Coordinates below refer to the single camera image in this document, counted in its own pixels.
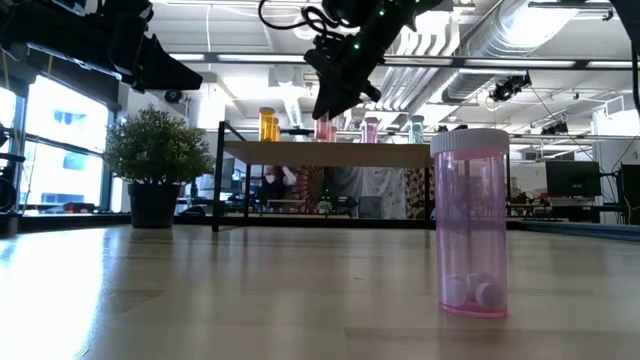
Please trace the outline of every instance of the wooden tabletop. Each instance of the wooden tabletop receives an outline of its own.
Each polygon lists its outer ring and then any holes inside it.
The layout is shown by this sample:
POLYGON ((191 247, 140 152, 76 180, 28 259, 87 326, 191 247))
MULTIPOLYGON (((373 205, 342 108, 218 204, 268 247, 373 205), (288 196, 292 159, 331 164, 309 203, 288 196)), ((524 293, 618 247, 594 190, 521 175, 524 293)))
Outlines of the wooden tabletop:
POLYGON ((245 164, 424 168, 429 145, 228 141, 224 150, 245 164))

